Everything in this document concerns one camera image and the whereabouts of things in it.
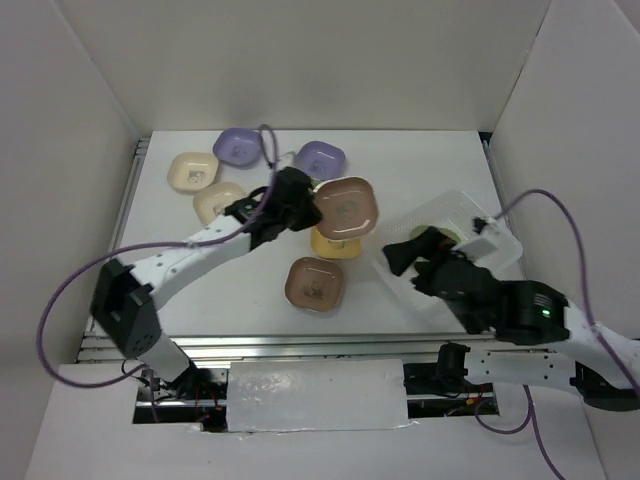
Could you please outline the brown panda plate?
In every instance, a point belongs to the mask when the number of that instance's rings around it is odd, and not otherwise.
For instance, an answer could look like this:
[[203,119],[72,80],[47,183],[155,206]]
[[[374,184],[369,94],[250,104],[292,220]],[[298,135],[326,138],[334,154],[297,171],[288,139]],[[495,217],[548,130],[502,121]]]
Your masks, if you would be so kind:
[[295,260],[284,284],[285,299],[294,307],[326,313],[341,302],[345,273],[335,262],[315,257]]
[[373,187],[362,177],[320,183],[314,189],[314,204],[322,215],[316,227],[330,241],[362,238],[374,230],[379,220]]

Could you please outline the brown panda plate front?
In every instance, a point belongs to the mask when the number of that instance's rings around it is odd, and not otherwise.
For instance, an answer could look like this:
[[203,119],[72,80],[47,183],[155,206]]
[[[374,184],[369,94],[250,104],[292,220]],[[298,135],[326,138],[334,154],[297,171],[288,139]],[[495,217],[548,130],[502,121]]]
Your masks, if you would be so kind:
[[341,302],[345,273],[335,262],[315,257],[295,260],[284,284],[285,299],[294,307],[326,313]]

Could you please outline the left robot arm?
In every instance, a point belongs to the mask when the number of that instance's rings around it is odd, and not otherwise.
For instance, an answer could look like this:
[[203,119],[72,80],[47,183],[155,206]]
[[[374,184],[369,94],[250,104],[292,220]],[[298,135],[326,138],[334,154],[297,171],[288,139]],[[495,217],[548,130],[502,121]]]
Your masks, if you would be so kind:
[[127,360],[149,368],[176,399],[210,381],[163,331],[160,310],[177,293],[214,268],[275,240],[283,231],[319,223],[313,181],[294,167],[278,171],[270,185],[226,207],[213,222],[167,249],[132,264],[118,258],[100,269],[90,314]]

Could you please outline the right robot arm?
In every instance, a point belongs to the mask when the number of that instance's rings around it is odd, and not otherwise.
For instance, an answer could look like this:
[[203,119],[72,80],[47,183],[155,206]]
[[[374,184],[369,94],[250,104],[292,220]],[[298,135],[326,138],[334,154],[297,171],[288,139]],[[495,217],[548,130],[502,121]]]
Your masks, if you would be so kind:
[[557,290],[537,281],[496,279],[435,227],[387,244],[382,253],[394,276],[414,269],[413,288],[442,300],[466,333],[535,350],[518,361],[447,343],[434,366],[442,389],[526,384],[578,395],[599,410],[638,410],[638,341],[590,321]]

